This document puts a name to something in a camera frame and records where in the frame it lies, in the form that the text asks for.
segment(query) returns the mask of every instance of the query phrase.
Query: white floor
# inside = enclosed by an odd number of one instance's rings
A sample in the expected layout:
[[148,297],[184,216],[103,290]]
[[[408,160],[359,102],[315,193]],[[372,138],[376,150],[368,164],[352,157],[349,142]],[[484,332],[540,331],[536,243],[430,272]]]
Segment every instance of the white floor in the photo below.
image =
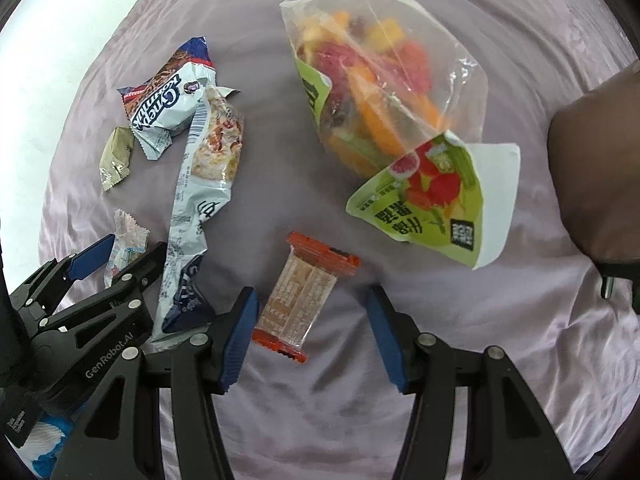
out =
[[13,291],[39,267],[51,158],[78,83],[136,0],[23,0],[0,32],[0,240]]

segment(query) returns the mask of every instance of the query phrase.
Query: blue rubber tip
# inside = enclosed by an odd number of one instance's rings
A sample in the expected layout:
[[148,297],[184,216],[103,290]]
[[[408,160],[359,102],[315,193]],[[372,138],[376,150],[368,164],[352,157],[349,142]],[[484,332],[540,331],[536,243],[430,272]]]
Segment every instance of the blue rubber tip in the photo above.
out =
[[76,256],[66,274],[71,281],[84,280],[109,261],[116,235],[107,235]]
[[238,318],[238,322],[226,342],[223,353],[222,375],[220,376],[220,385],[223,390],[227,391],[229,387],[238,380],[244,356],[249,348],[251,337],[254,334],[255,323],[258,320],[258,310],[260,304],[258,296],[254,290],[246,299],[242,314]]
[[376,338],[382,361],[385,364],[389,381],[395,384],[401,393],[404,393],[409,381],[404,374],[402,351],[396,336],[391,330],[391,325],[386,313],[382,305],[380,305],[378,297],[372,290],[367,294],[365,309],[367,310],[369,323],[373,330],[373,335]]

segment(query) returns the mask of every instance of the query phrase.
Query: snack package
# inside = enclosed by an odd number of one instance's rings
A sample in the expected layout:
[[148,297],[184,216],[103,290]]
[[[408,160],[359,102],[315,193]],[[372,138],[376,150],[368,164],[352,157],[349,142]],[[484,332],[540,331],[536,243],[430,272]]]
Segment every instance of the snack package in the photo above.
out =
[[109,136],[100,158],[100,183],[105,191],[129,176],[131,150],[133,150],[131,128],[118,126]]
[[481,139],[486,75],[415,0],[280,4],[325,146],[370,178],[451,129]]
[[116,239],[104,271],[104,286],[109,288],[113,277],[136,261],[146,251],[149,229],[140,227],[129,213],[118,209],[113,215]]
[[347,212],[477,269],[504,248],[519,173],[516,144],[465,144],[447,131],[370,179]]
[[242,130],[242,117],[219,89],[207,86],[191,122],[175,188],[152,341],[201,327],[216,315],[195,283],[207,251],[202,223],[231,200]]
[[[171,145],[171,137],[189,126],[206,85],[216,86],[216,70],[205,39],[191,38],[151,79],[118,89],[146,158],[157,160]],[[223,97],[232,91],[220,88]]]
[[353,276],[360,259],[293,232],[291,253],[254,329],[253,340],[300,363],[302,344],[338,278]]

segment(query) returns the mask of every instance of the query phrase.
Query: green label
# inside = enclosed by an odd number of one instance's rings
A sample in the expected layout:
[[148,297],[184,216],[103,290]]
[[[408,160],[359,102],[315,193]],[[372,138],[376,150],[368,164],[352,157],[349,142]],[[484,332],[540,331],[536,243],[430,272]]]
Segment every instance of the green label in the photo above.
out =
[[441,134],[389,165],[347,202],[394,240],[473,267],[481,244],[482,190],[470,155]]
[[309,99],[311,112],[316,120],[316,126],[320,125],[320,112],[324,106],[324,102],[331,91],[331,80],[323,73],[318,72],[312,66],[296,57],[296,67],[305,87],[306,97]]

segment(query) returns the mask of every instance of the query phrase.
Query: barcode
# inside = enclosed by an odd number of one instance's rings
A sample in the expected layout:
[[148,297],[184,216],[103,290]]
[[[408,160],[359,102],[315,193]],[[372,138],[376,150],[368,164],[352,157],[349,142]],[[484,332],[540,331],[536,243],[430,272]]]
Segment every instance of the barcode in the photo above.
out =
[[187,144],[193,144],[199,137],[204,128],[207,126],[208,106],[206,102],[200,103],[196,114],[191,121],[191,128],[189,129],[189,137],[187,138]]

